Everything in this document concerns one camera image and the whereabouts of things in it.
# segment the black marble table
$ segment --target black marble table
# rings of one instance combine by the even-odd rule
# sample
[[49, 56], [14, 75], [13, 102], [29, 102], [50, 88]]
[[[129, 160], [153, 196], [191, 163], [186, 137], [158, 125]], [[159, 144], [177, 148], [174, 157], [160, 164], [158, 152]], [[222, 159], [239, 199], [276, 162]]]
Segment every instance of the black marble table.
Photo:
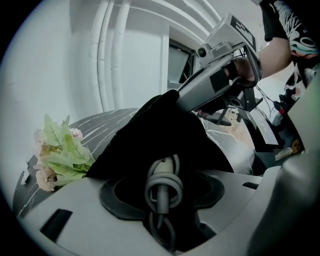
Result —
[[[115, 133], [125, 126], [137, 111], [137, 108], [129, 108], [104, 112], [77, 121], [70, 127], [81, 130], [83, 134], [82, 145], [88, 147], [93, 157], [97, 159]], [[233, 171], [238, 174], [255, 175], [253, 173], [254, 151], [218, 125], [202, 118], [200, 120], [206, 129], [207, 136], [220, 147]], [[218, 161], [218, 159], [215, 159], [213, 155], [212, 161]], [[36, 170], [33, 168], [36, 163], [35, 156], [28, 162], [30, 175], [26, 184], [21, 185], [23, 174], [17, 182], [13, 196], [13, 212], [17, 217], [23, 218], [32, 208], [54, 193], [54, 191], [46, 192], [39, 189]]]

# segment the artificial flower bouquet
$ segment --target artificial flower bouquet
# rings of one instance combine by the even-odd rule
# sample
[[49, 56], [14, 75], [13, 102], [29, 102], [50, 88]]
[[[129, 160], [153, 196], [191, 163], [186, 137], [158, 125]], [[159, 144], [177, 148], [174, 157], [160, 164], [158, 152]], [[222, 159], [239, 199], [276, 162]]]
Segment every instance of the artificial flower bouquet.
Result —
[[89, 149], [81, 145], [81, 131], [69, 127], [69, 119], [59, 126], [46, 114], [44, 128], [34, 133], [37, 164], [33, 168], [38, 170], [36, 181], [44, 191], [80, 180], [95, 161]]

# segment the black and white label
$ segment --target black and white label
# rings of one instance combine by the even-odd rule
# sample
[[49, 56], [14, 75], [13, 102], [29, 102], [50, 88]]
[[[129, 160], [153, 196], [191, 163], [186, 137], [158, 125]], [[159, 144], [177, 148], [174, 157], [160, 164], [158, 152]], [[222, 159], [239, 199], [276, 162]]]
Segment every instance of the black and white label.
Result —
[[253, 50], [257, 52], [255, 37], [236, 17], [232, 16], [230, 25], [234, 27], [246, 39], [246, 41], [250, 44]]

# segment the table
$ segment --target table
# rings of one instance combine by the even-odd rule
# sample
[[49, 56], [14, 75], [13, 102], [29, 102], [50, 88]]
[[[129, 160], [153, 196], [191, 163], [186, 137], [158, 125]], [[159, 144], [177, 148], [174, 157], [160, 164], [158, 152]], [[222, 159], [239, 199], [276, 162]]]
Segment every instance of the table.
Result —
[[[87, 146], [95, 159], [103, 152], [116, 132], [125, 126], [138, 111], [137, 108], [119, 109], [92, 115], [79, 120], [71, 128], [82, 131], [81, 143]], [[233, 171], [238, 174], [252, 175], [254, 171], [255, 152], [244, 143], [238, 141], [233, 135], [227, 133], [218, 125], [207, 120], [200, 119], [207, 136], [215, 142], [230, 162]], [[33, 166], [37, 159], [33, 156], [28, 162], [30, 173], [26, 184], [21, 185], [23, 174], [21, 174], [13, 196], [13, 212], [16, 216], [23, 218], [32, 208], [51, 196], [53, 192], [39, 189], [36, 181], [36, 170]]]

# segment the rectangular black hole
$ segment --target rectangular black hole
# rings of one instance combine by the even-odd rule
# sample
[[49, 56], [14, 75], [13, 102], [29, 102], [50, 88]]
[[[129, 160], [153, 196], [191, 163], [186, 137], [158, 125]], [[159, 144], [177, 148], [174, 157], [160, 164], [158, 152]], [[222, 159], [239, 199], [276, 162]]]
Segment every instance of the rectangular black hole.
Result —
[[242, 186], [247, 187], [249, 189], [256, 190], [258, 188], [259, 184], [252, 183], [252, 182], [246, 182], [246, 183], [243, 183]]
[[40, 232], [44, 234], [51, 241], [56, 242], [58, 236], [60, 235], [62, 229], [68, 222], [72, 211], [58, 209], [49, 218], [49, 220], [40, 229]]

